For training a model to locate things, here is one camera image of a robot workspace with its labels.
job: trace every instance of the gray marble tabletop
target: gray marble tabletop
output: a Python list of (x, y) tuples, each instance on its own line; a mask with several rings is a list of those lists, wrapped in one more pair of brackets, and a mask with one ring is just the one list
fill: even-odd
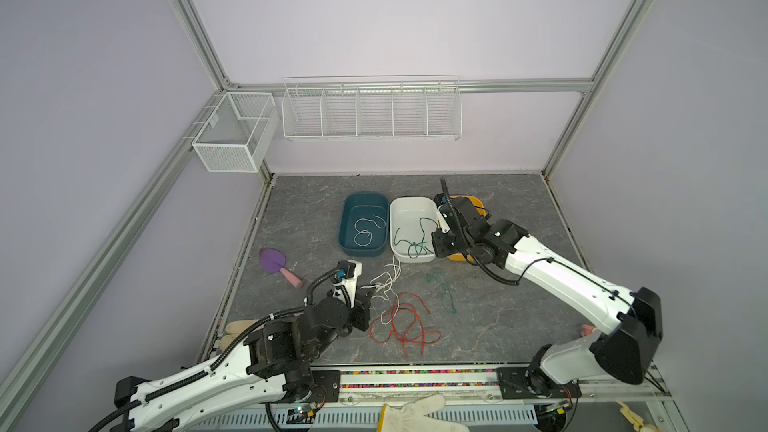
[[(578, 263), (540, 176), (446, 178), (452, 195), (480, 198), (492, 214), (492, 221), (506, 218), (516, 222), (555, 252)], [(259, 249), (281, 250), (287, 256), (286, 267), (305, 282), (311, 281), (346, 258), (338, 243), (342, 205), (349, 194), (363, 191), (380, 192), (389, 201), (401, 196), (433, 197), (440, 192), (440, 182), (438, 176), (279, 177), (230, 306), (228, 320), (261, 318), (270, 312), (301, 305), (304, 290), (295, 290), (281, 274), (264, 273), (259, 265)], [(363, 264), (360, 280), (368, 283), (385, 270), (385, 264), (392, 262), (392, 251), (388, 246), (378, 257), (356, 260)], [(505, 271), (497, 272), (510, 276)], [(429, 282), (430, 276), (447, 279), (455, 313), (449, 310), (444, 287), (435, 280)], [(329, 288), (321, 285), (316, 294), (324, 295)], [(440, 332), (439, 342), (425, 346), (422, 355), (419, 344), (407, 344), (404, 352), (394, 338), (389, 343), (378, 344), (368, 332), (355, 330), (349, 337), (337, 340), (317, 363), (527, 362), (544, 344), (577, 338), (584, 323), (578, 312), (531, 282), (524, 280), (517, 287), (505, 286), (476, 267), (446, 258), (424, 264), (403, 263), (402, 274), (393, 290), (411, 292), (424, 300), (431, 313), (424, 310), (417, 299), (403, 298), (404, 302), (415, 305), (425, 330)], [(393, 298), (389, 302), (374, 298), (372, 318), (378, 318), (393, 305)], [(405, 329), (412, 317), (408, 313), (399, 315), (398, 330)], [(382, 324), (373, 328), (379, 340), (386, 338), (388, 331), (388, 326)], [(430, 334), (427, 340), (436, 337)]]

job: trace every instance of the white string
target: white string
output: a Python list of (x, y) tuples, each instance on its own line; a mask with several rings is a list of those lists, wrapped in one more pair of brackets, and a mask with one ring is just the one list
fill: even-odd
[[(392, 263), (387, 264), (384, 267), (392, 267), (392, 273), (390, 274), (389, 271), (384, 271), (381, 274), (377, 275), (373, 280), (371, 280), (370, 285), (363, 285), (360, 288), (374, 288), (376, 290), (376, 294), (371, 296), (371, 299), (373, 298), (380, 298), (387, 302), (389, 302), (389, 293), (392, 292), (392, 286), (397, 281), (398, 278), (400, 278), (400, 273), (402, 272), (402, 266), (400, 264), (400, 259), (397, 257), (397, 255), (392, 254)], [(383, 277), (384, 275), (387, 276), (387, 279), (384, 282), (376, 282), (379, 278)], [(395, 320), (395, 316), (397, 315), (397, 312), (400, 310), (400, 297), (398, 297), (397, 294), (395, 294), (395, 311), (392, 313), (392, 318), (389, 320), (389, 322), (384, 322), (384, 314), (387, 312), (385, 310), (381, 313), (379, 316), (382, 324), (387, 325), (391, 323), (393, 320)]]
[[(371, 231), (370, 231), (370, 230), (368, 230), (368, 229), (363, 229), (363, 230), (360, 230), (360, 229), (357, 227), (357, 223), (358, 223), (358, 222), (360, 222), (361, 220), (364, 220), (364, 221), (366, 221), (366, 222), (373, 222), (373, 225), (374, 225), (374, 226), (377, 226), (378, 228), (384, 228), (384, 227), (386, 227), (386, 220), (384, 220), (384, 218), (383, 218), (383, 217), (379, 217), (379, 216), (377, 216), (376, 214), (374, 214), (374, 215), (373, 215), (373, 217), (374, 217), (374, 218), (358, 218), (358, 219), (355, 221), (355, 230), (357, 231), (357, 234), (355, 234), (355, 237), (354, 237), (353, 241), (354, 241), (354, 243), (355, 243), (355, 244), (359, 245), (360, 247), (368, 247), (369, 245), (371, 245), (371, 242), (373, 242), (373, 232), (371, 232)], [(383, 226), (380, 226), (380, 225), (379, 225), (379, 223), (376, 221), (376, 218), (378, 218), (380, 221), (382, 221), (382, 223), (383, 223), (384, 225), (383, 225)], [(364, 236), (368, 237), (368, 243), (367, 243), (367, 244), (361, 244), (360, 242), (358, 242), (358, 241), (357, 241), (357, 237), (358, 237), (360, 234), (363, 234)]]

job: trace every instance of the green string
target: green string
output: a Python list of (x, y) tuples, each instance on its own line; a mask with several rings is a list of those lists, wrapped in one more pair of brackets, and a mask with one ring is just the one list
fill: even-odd
[(451, 284), (446, 278), (446, 273), (439, 269), (433, 269), (427, 274), (427, 283), (436, 282), (442, 288), (442, 297), (440, 297), (440, 303), (442, 307), (449, 314), (457, 314), (458, 311), (453, 305), (453, 291)]
[[(406, 244), (408, 244), (408, 256), (410, 258), (417, 258), (419, 255), (427, 255), (427, 254), (434, 255), (435, 254), (433, 251), (429, 250), (429, 248), (426, 246), (426, 244), (427, 244), (427, 232), (426, 232), (426, 230), (424, 230), (424, 224), (422, 224), (422, 220), (431, 220), (432, 222), (435, 223), (436, 226), (438, 226), (438, 227), (440, 226), (439, 224), (437, 224), (436, 221), (432, 220), (429, 217), (421, 217), (418, 220), (418, 226), (422, 228), (422, 241), (421, 242), (411, 242), (409, 240), (405, 240), (404, 238), (401, 238), (400, 240), (398, 240), (397, 239), (397, 233), (400, 232), (400, 227), (398, 227), (397, 230), (395, 230), (395, 237), (393, 239), (395, 241), (395, 246), (397, 247), (400, 244), (400, 242), (405, 242)], [(411, 249), (413, 249), (413, 251), (415, 252), (416, 255), (411, 255)]]

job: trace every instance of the purple trowel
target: purple trowel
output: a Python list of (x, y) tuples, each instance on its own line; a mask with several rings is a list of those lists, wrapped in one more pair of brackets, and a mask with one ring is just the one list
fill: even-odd
[(304, 283), (300, 278), (292, 274), (286, 267), (286, 256), (279, 250), (274, 248), (264, 247), (259, 250), (259, 261), (261, 267), (268, 274), (276, 274), (282, 272), (283, 277), (288, 279), (288, 282), (295, 288), (301, 288)]

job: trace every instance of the white wire basket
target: white wire basket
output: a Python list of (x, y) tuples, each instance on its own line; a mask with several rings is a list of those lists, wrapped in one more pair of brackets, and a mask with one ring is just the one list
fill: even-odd
[(289, 85), (283, 133), (290, 140), (458, 139), (462, 101), (458, 78)]
[(258, 172), (279, 121), (271, 93), (226, 92), (192, 147), (211, 172)]

